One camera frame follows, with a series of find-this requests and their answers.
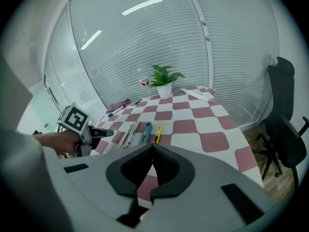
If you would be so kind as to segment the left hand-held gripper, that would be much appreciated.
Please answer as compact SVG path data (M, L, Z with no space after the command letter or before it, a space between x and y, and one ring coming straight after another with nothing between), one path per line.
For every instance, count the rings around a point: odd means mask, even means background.
M76 106L75 103L65 107L57 119L58 129L69 129L77 133L81 139L81 144L75 147L77 157L90 156L94 149L95 138L111 137L113 130L94 128L89 125L89 116Z

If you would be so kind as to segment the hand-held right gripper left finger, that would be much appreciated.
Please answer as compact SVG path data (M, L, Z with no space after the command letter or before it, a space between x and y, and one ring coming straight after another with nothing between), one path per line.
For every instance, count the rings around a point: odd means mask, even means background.
M154 212L140 220L137 201L142 165L152 145L104 155L59 160L44 147L46 195L42 220L48 228L152 228Z

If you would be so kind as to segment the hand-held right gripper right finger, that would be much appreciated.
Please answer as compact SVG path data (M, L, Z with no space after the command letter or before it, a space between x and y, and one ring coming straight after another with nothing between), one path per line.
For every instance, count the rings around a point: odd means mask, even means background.
M257 231L275 203L254 181L222 160L153 144L159 186L143 232Z

